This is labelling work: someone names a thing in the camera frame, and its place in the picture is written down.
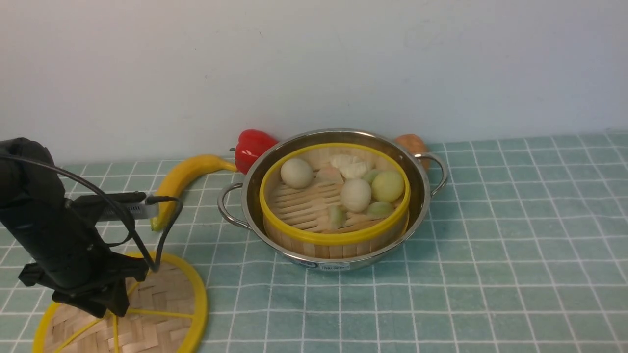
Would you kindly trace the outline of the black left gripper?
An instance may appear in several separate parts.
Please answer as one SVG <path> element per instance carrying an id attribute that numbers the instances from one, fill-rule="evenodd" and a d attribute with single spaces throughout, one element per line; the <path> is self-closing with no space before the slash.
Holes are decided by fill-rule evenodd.
<path id="1" fill-rule="evenodd" d="M 79 244 L 39 248 L 34 262 L 24 266 L 18 279 L 27 287 L 41 285 L 53 290 L 56 303 L 102 319 L 108 311 L 118 317 L 126 315 L 130 306 L 127 279 L 142 282 L 148 271 L 143 259 L 105 246 Z"/>

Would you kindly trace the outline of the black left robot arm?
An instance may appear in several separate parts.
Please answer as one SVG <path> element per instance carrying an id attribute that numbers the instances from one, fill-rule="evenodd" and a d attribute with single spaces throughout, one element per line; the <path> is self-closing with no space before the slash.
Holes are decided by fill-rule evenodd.
<path id="1" fill-rule="evenodd" d="M 1 143 L 1 223 L 27 251 L 18 278 L 27 287 L 53 291 L 52 300 L 99 319 L 126 315 L 129 278 L 143 281 L 148 264 L 119 254 L 103 241 L 96 223 L 108 204 L 99 195 L 74 201 L 65 195 L 49 150 L 26 138 Z"/>

